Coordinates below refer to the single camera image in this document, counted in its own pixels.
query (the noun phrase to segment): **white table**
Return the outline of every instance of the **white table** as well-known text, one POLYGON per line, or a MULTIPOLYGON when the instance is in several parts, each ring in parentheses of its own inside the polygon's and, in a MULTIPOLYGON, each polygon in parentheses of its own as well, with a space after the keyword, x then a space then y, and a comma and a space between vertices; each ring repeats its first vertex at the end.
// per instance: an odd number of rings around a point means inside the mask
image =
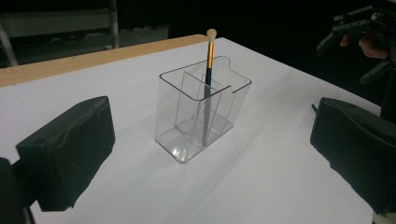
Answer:
POLYGON ((0 157, 66 109, 107 95, 116 144, 95 178, 64 212, 37 224, 371 224, 373 210, 309 143, 311 105, 330 97, 375 114, 348 91, 225 38, 215 56, 252 80, 234 127, 187 164, 154 141, 159 74, 204 61, 207 43, 0 88, 0 157))

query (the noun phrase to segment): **black foam pad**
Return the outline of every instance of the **black foam pad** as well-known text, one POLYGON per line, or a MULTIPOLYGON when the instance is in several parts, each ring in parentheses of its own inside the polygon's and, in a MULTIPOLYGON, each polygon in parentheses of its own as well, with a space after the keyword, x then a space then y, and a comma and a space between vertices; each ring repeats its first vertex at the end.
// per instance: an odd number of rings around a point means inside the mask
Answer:
POLYGON ((115 143, 106 96, 74 105, 17 144, 42 211, 73 207, 115 143))
POLYGON ((0 158, 0 223, 28 223, 29 219, 24 209, 12 166, 7 159, 0 158))
POLYGON ((310 141, 378 214, 395 211, 395 124, 356 105, 322 98, 310 141))

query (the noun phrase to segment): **gold ferrule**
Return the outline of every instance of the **gold ferrule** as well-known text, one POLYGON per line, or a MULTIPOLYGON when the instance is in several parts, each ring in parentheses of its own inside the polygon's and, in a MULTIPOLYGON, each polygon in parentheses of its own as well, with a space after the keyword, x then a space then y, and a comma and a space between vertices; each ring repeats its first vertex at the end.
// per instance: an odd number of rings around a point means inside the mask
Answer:
POLYGON ((209 42, 209 47, 207 50, 207 68, 212 68, 213 61, 213 43, 209 42))

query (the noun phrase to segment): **brush handle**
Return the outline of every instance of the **brush handle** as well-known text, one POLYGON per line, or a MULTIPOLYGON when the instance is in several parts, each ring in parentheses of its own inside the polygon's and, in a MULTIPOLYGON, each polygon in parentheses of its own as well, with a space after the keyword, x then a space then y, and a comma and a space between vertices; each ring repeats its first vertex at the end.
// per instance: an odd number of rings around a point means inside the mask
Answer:
POLYGON ((212 68, 206 68, 206 76, 205 76, 206 85, 210 86, 212 84, 212 68))
POLYGON ((205 79, 208 79, 209 81, 206 82, 207 85, 205 85, 205 112, 204 112, 204 132, 203 132, 203 140, 202 140, 202 146, 207 147, 207 138, 210 133, 210 127, 209 127, 209 120, 210 120, 210 106, 211 106, 211 99, 210 99, 210 74, 212 73, 212 69, 207 68, 206 69, 206 77, 205 79))

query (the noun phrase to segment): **table edge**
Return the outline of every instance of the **table edge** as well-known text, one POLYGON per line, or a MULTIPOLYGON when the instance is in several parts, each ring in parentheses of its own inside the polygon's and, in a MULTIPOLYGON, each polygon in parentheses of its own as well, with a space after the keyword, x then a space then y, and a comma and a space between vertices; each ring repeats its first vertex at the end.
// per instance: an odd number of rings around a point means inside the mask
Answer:
POLYGON ((207 37, 205 35, 186 35, 119 49, 110 49, 62 59, 2 68, 0 69, 0 87, 56 76, 167 49, 185 47, 205 42, 206 40, 207 37))

